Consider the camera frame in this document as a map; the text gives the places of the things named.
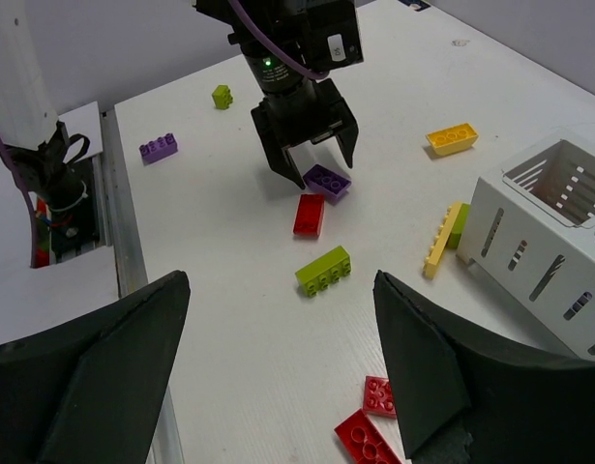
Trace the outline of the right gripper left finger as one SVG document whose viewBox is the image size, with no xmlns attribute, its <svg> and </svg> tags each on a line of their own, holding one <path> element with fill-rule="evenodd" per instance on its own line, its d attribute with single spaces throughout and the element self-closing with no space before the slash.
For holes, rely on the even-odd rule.
<svg viewBox="0 0 595 464">
<path fill-rule="evenodd" d="M 0 345 L 0 463 L 143 463 L 191 289 L 174 271 Z"/>
</svg>

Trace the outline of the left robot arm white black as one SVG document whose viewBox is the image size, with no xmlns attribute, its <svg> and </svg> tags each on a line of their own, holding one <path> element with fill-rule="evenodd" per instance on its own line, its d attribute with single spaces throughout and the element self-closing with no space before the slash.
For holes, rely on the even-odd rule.
<svg viewBox="0 0 595 464">
<path fill-rule="evenodd" d="M 263 93 L 252 110 L 270 169 L 303 182 L 289 151 L 304 142 L 338 141 L 352 163 L 358 124 L 330 72 L 363 61 L 351 1 L 198 1 L 196 10 L 232 28 Z M 68 135 L 45 88 L 21 1 L 0 1 L 0 158 L 25 197 L 52 212 L 81 202 Z"/>
</svg>

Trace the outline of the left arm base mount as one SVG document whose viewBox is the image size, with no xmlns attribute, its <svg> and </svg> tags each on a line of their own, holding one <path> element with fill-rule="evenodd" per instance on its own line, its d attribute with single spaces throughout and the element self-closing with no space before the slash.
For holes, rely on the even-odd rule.
<svg viewBox="0 0 595 464">
<path fill-rule="evenodd" d="M 7 147 L 22 184 L 37 197 L 36 268 L 48 265 L 51 256 L 62 258 L 100 239 L 94 167 L 85 157 L 89 148 L 88 136 L 70 135 L 61 121 L 35 151 Z"/>
</svg>

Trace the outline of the small red square lego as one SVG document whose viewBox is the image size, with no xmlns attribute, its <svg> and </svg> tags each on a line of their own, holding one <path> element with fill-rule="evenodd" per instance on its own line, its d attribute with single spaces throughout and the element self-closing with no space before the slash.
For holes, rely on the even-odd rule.
<svg viewBox="0 0 595 464">
<path fill-rule="evenodd" d="M 394 419 L 395 402 L 387 378 L 367 376 L 365 379 L 362 409 L 376 416 Z"/>
</svg>

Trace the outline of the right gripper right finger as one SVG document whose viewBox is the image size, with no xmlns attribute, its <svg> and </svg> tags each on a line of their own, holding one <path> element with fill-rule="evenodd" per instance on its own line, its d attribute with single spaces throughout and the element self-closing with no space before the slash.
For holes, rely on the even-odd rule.
<svg viewBox="0 0 595 464">
<path fill-rule="evenodd" d="M 595 463 L 595 362 L 491 332 L 385 272 L 373 300 L 408 459 Z"/>
</svg>

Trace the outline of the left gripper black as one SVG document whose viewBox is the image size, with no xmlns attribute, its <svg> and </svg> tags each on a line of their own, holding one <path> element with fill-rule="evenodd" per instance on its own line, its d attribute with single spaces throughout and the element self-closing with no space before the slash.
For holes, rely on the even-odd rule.
<svg viewBox="0 0 595 464">
<path fill-rule="evenodd" d="M 263 100 L 251 111 L 270 169 L 299 189 L 289 149 L 337 139 L 352 168 L 356 118 L 328 75 L 363 62 L 352 1 L 196 1 L 196 11 L 231 27 Z"/>
</svg>

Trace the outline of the red lego brick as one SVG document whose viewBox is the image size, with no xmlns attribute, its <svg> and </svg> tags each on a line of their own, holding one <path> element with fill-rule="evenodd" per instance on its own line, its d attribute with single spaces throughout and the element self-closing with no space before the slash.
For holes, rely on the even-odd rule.
<svg viewBox="0 0 595 464">
<path fill-rule="evenodd" d="M 362 409 L 336 426 L 335 433 L 354 463 L 402 464 Z"/>
<path fill-rule="evenodd" d="M 293 225 L 293 235 L 317 239 L 320 236 L 325 198 L 321 194 L 302 194 Z"/>
</svg>

